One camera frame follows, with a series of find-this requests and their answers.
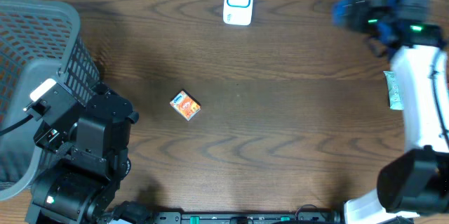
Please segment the teal snack pack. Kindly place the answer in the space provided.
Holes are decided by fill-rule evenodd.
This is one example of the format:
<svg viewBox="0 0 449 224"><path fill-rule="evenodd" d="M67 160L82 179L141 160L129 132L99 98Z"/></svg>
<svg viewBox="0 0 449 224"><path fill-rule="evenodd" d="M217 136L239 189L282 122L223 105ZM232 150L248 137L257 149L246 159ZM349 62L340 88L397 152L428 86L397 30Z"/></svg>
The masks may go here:
<svg viewBox="0 0 449 224"><path fill-rule="evenodd" d="M391 110L403 110L403 101L399 92L396 75L392 71L384 71L387 82L389 107Z"/></svg>

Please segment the orange tissue box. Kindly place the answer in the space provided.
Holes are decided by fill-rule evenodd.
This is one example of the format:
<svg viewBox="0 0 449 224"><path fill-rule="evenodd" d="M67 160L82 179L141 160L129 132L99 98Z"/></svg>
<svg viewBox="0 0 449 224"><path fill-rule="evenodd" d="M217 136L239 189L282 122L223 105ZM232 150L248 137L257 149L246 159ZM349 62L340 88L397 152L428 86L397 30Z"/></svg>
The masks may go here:
<svg viewBox="0 0 449 224"><path fill-rule="evenodd" d="M189 121L200 110L201 106L188 93L180 91L174 99L170 101L171 107Z"/></svg>

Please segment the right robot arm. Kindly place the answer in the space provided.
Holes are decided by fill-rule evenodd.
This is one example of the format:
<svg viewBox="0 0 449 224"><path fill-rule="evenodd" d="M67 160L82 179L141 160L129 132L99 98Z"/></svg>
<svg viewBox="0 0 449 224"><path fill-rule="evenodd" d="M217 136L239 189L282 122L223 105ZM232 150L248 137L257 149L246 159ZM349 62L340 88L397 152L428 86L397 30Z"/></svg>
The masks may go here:
<svg viewBox="0 0 449 224"><path fill-rule="evenodd" d="M343 206L346 223L411 223L448 212L448 56L443 30L427 22L430 0L341 0L333 22L385 46L403 101L405 147L376 188Z"/></svg>

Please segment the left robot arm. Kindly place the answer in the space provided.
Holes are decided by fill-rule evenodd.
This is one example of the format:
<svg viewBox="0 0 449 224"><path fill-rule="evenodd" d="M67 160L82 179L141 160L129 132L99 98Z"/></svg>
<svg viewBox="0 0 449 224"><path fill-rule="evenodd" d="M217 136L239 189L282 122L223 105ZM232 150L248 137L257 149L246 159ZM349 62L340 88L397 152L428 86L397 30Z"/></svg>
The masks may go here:
<svg viewBox="0 0 449 224"><path fill-rule="evenodd" d="M27 113L42 121L37 147L55 155L32 184L27 223L106 223L105 210L128 175L130 128L139 114L104 84L87 103L59 83L39 86Z"/></svg>

